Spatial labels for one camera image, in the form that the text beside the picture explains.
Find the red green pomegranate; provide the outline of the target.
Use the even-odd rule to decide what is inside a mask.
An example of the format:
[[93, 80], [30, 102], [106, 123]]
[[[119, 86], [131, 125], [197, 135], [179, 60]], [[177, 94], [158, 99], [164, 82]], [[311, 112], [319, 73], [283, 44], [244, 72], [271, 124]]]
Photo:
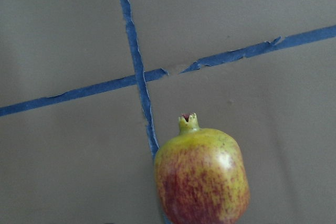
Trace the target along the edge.
[[195, 113], [178, 120], [179, 135], [154, 159], [165, 215], [171, 223], [236, 223], [250, 201], [239, 145], [220, 130], [199, 127]]

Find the blue tape strip lengthwise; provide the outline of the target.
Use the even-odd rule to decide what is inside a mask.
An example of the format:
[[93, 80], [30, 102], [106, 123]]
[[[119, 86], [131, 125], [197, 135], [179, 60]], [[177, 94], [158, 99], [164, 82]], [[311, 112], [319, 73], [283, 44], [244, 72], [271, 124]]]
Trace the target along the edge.
[[154, 129], [151, 100], [146, 85], [145, 70], [138, 45], [137, 31], [132, 17], [132, 8], [129, 0], [120, 0], [120, 4], [123, 18], [125, 20], [125, 30], [128, 38], [130, 53], [132, 56], [135, 79], [139, 89], [142, 111], [147, 122], [146, 133], [148, 136], [149, 148], [152, 158], [155, 158], [155, 155], [159, 149], [159, 144], [157, 142]]

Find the blue tape strip crosswise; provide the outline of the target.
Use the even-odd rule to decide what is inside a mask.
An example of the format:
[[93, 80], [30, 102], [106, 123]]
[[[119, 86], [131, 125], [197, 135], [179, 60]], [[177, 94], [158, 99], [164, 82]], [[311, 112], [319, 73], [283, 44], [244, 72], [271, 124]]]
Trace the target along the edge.
[[[229, 62], [241, 60], [243, 58], [251, 58], [269, 52], [282, 50], [285, 48], [301, 46], [312, 42], [317, 42], [335, 37], [335, 25], [307, 31], [300, 34], [290, 35], [286, 37], [277, 37], [272, 41], [264, 41], [245, 48], [233, 51], [222, 52], [216, 55], [200, 58], [188, 66], [182, 73], [200, 70], [204, 67], [213, 67]], [[107, 82], [94, 84], [91, 86], [67, 91], [63, 94], [53, 97], [43, 97], [33, 99], [21, 103], [16, 103], [1, 107], [1, 116], [24, 112], [32, 109], [41, 108], [57, 103], [63, 103], [70, 100], [88, 97], [108, 91], [113, 91], [128, 86], [136, 85], [135, 75], [126, 76], [121, 79], [115, 79]]]

